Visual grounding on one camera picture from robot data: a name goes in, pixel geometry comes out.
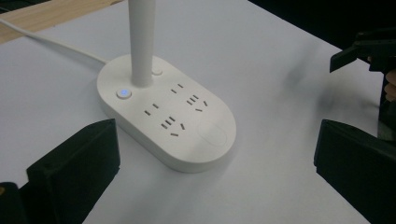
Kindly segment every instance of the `white table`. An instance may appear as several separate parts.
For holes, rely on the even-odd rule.
[[[127,3],[40,32],[106,59],[129,53]],[[356,61],[329,74],[339,49],[243,0],[157,2],[155,55],[233,111],[226,160],[170,170],[118,129],[121,167],[84,223],[367,223],[316,174],[322,119],[376,135],[382,75]],[[0,181],[84,126],[107,119],[102,64],[23,37],[0,45]]]

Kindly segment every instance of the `white cable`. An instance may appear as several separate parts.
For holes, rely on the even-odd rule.
[[[7,27],[9,27],[9,28],[11,28],[11,29],[13,29],[13,30],[15,30],[15,31],[17,31],[17,32],[19,32],[19,33],[21,33],[21,34],[23,34],[23,35],[29,36],[29,37],[31,37],[31,38],[33,38],[33,39],[38,39],[38,40],[50,42],[50,43],[52,43],[52,44],[59,45],[59,46],[62,46],[62,47],[64,47],[64,48],[71,49],[71,50],[73,50],[73,51],[75,51],[75,52],[77,52],[77,53],[86,55],[86,56],[88,56],[88,57],[90,57],[90,58],[93,58],[93,59],[95,59],[96,61],[99,61],[99,62],[101,62],[101,63],[104,63],[104,64],[107,63],[107,60],[104,60],[104,59],[102,59],[102,58],[99,58],[99,57],[97,57],[97,56],[95,56],[95,55],[93,55],[93,54],[90,54],[89,52],[86,52],[86,51],[83,51],[83,50],[80,50],[80,49],[76,49],[76,48],[73,47],[73,46],[70,46],[70,45],[61,43],[61,42],[59,42],[59,41],[57,41],[57,40],[54,40],[54,39],[51,39],[51,38],[49,38],[49,37],[45,37],[45,36],[43,36],[43,35],[38,35],[38,34],[35,34],[35,33],[30,32],[30,31],[23,30],[22,28],[20,28],[20,27],[14,25],[14,24],[12,24],[12,23],[9,23],[8,21],[5,21],[5,20],[3,20],[3,19],[0,19],[0,23],[3,23],[5,26],[7,26]]]

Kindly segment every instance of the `power strip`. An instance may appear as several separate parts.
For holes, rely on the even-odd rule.
[[[220,98],[170,63],[153,57],[153,84],[131,82],[131,55],[107,63],[97,78],[102,108],[167,166],[198,173],[230,150],[233,113]]]

